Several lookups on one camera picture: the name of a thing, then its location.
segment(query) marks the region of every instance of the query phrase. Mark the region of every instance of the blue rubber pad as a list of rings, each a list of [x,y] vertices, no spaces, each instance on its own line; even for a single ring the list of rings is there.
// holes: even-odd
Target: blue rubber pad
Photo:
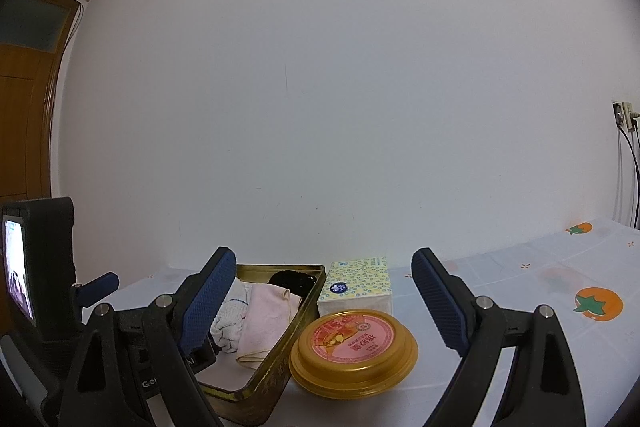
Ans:
[[[236,256],[227,250],[184,312],[178,342],[183,353],[202,346],[235,277]]]
[[[411,273],[444,343],[464,357],[469,348],[465,313],[422,250],[414,253]]]

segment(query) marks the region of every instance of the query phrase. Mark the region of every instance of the tissue box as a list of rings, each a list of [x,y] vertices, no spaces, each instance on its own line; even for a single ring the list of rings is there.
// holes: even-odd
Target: tissue box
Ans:
[[[331,265],[318,298],[320,316],[357,308],[393,314],[385,257],[337,261]]]

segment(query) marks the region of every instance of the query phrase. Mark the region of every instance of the pink label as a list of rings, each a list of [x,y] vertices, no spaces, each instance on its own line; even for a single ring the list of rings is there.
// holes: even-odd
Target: pink label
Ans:
[[[389,323],[373,315],[343,315],[317,327],[311,337],[315,354],[337,363],[365,362],[384,353],[394,340]]]

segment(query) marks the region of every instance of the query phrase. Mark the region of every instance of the wall outlet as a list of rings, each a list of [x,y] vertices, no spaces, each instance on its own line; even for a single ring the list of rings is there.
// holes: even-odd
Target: wall outlet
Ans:
[[[616,125],[622,127],[622,129],[632,131],[634,128],[634,121],[631,118],[634,108],[631,102],[613,102],[613,114],[616,117]]]
[[[622,127],[625,124],[625,113],[622,111],[622,103],[613,103],[613,116],[616,117],[616,125]]]
[[[628,131],[633,131],[634,129],[634,121],[631,118],[631,113],[633,113],[633,111],[634,111],[634,108],[631,105],[631,102],[622,103],[622,112],[625,115],[626,129]]]

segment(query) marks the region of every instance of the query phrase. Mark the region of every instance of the white tablecloth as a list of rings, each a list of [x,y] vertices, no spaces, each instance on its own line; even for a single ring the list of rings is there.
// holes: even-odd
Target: white tablecloth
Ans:
[[[587,424],[602,427],[615,413],[640,373],[640,231],[595,219],[588,233],[559,232],[506,248],[445,262],[476,295],[488,295],[502,307],[532,311],[550,304],[557,312],[574,356]],[[116,309],[145,306],[155,295],[173,292],[190,271],[167,270],[118,291],[107,300]],[[290,380],[268,427],[422,426],[460,361],[442,342],[408,268],[390,270],[394,315],[414,334],[420,349],[412,373],[385,394],[359,401],[314,396]],[[575,312],[575,295],[585,287],[603,287],[624,302],[610,321]],[[494,381],[476,420],[488,426],[500,401],[513,349],[503,349]],[[159,427],[172,425],[159,396],[150,401]]]

